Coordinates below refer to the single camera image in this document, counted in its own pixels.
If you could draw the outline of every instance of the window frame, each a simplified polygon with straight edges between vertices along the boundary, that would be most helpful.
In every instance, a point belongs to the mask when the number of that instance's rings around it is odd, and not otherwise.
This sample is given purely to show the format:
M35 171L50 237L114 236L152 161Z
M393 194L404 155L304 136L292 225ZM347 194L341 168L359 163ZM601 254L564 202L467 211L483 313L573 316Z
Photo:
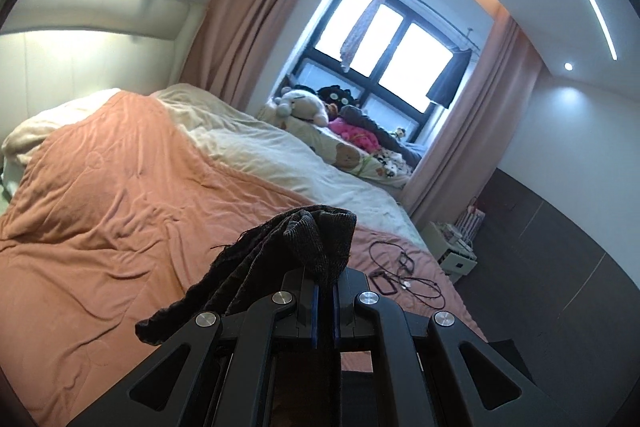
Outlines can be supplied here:
M316 44L324 32L329 20L334 15L335 10L342 0L333 0L329 5L328 9L320 19L318 26L314 29L308 43L305 46L305 49L301 53L298 61L294 67L294 74L298 76L305 63L305 59L316 63L316 65L321 68L330 71L338 76L343 77L345 80L356 84L358 87L362 88L362 94L358 98L360 102L360 106L364 105L367 99L373 95L383 100L384 102L391 105L394 109L397 109L399 112L402 112L405 116L411 118L412 120L417 122L417 127L411 136L407 137L407 142L414 142L417 137L422 132L424 126L427 124L431 115L437 107L437 104L434 102L429 103L429 106L425 110L425 112L420 112L413 105L405 102L402 98L400 98L395 93L392 93L386 87L380 85L380 79L386 71L389 63L391 62L392 57L394 56L398 45L404 38L407 30L411 26L411 24L416 24L418 27L423 29L425 32L433 36L440 44L446 47L448 50L452 51L452 53L459 52L460 49L436 26L428 22L424 17L419 15L417 12L409 8L406 4L399 0L386 0L385 5L395 12L399 13L402 16L402 22L398 26L395 34L391 38L388 46L383 52L382 56L378 60L377 64L371 71L369 76L365 76L359 73L356 70L349 70L348 72L344 72L340 67L340 61L336 60L325 53L322 53L319 50L316 50Z

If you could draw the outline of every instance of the cable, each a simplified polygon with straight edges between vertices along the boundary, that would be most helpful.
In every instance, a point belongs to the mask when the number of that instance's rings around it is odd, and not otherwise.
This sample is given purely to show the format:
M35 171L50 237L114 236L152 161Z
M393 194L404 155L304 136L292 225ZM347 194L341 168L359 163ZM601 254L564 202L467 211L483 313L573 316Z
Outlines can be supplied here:
M373 247L375 247L375 245L387 245L389 247L396 247L398 248L398 250L400 250L400 256L398 257L398 269L396 270L395 273L386 269L384 266L382 266L382 264L380 264L376 259L373 258L373 253L371 250L373 249ZM375 273L375 272L385 273L386 274L385 279L387 280L387 282L389 282L389 284L392 284L392 283L399 284L405 291L411 293L411 295L413 295L416 299L418 299L418 301L422 302L422 304L425 304L426 306L428 306L429 308L432 308L433 310L436 310L436 311L443 310L447 305L447 299L443 295L442 290L440 289L440 286L438 286L438 283L436 283L435 281L432 281L431 279L426 279L425 277L414 277L415 262L411 257L407 255L404 249L399 245L395 245L394 243L390 243L388 241L374 241L373 243L371 243L371 245L369 245L369 257L376 264L376 266L378 266L378 270L375 270L372 273ZM407 277L400 275L401 270L405 270L409 275ZM415 282L420 282L424 284L425 286L433 290L434 295L422 295L420 293L416 293L412 291L411 289L409 289L408 285L405 284L405 282L407 281L409 282L415 281ZM442 306L434 306L434 304L429 304L424 299L442 299Z

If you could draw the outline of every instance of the white plush toy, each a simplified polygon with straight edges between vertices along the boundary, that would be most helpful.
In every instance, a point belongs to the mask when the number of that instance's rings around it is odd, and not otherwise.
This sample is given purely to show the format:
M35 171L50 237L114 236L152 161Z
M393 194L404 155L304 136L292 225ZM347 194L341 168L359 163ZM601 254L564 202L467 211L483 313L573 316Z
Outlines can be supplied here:
M312 92L283 87L282 97L274 98L273 102L278 104L276 114L280 117L293 116L300 120L313 122L318 127L329 125L324 102Z

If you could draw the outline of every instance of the black corduroy fabric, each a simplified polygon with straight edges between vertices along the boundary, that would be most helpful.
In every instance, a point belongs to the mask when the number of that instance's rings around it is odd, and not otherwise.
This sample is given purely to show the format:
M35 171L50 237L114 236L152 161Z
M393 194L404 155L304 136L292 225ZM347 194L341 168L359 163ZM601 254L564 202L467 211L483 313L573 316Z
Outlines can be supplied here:
M180 301L136 324L136 335L154 346L203 311L243 312L280 289L286 272L306 267L327 292L347 266L356 216L316 204L293 208L244 232Z

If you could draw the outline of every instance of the black plush toy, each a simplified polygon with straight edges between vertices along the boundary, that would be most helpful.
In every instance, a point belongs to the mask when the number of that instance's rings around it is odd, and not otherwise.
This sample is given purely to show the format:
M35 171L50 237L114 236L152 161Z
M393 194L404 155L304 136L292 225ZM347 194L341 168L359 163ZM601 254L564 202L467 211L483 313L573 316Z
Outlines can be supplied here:
M340 111L345 105L355 105L357 101L353 98L349 89L342 89L340 86L327 86L318 89L318 96L324 103L335 103Z

